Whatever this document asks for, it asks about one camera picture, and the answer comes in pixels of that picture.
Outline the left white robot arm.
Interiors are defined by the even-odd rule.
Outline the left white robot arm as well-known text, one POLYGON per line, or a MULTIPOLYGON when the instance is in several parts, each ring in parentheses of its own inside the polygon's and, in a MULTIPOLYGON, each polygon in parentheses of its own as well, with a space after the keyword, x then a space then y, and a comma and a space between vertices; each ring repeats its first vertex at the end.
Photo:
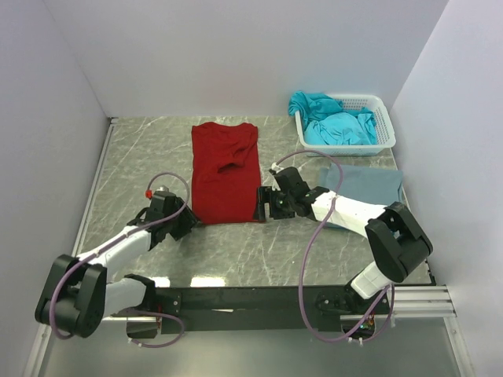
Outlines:
POLYGON ((149 205, 113 238, 77 257, 62 254, 54 260, 35 307, 37 322, 63 339, 87 338, 105 317, 128 309, 141 316, 159 310, 154 280, 137 274, 115 283, 111 278, 166 237, 180 240, 188 235, 198 219, 172 192, 148 191, 147 196, 149 205))

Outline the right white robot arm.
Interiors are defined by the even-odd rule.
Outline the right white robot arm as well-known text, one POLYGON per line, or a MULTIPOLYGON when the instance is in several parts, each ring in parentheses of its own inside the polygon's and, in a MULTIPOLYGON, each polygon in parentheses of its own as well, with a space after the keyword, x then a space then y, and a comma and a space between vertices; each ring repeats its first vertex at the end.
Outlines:
POLYGON ((336 225, 367 239, 373 262, 351 280, 344 296, 353 313, 365 312, 378 291, 403 282, 433 252, 431 241, 403 203, 371 204, 325 187, 310 188, 295 167, 275 163, 270 173, 276 185, 257 189, 254 220, 298 216, 336 225))

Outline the red t shirt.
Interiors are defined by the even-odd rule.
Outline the red t shirt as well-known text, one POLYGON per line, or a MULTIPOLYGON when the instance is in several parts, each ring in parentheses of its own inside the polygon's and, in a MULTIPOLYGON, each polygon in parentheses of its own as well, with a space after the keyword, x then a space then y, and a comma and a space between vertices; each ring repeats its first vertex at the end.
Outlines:
POLYGON ((261 185, 258 128, 214 122, 192 127, 192 209, 205 225, 253 222, 261 185))

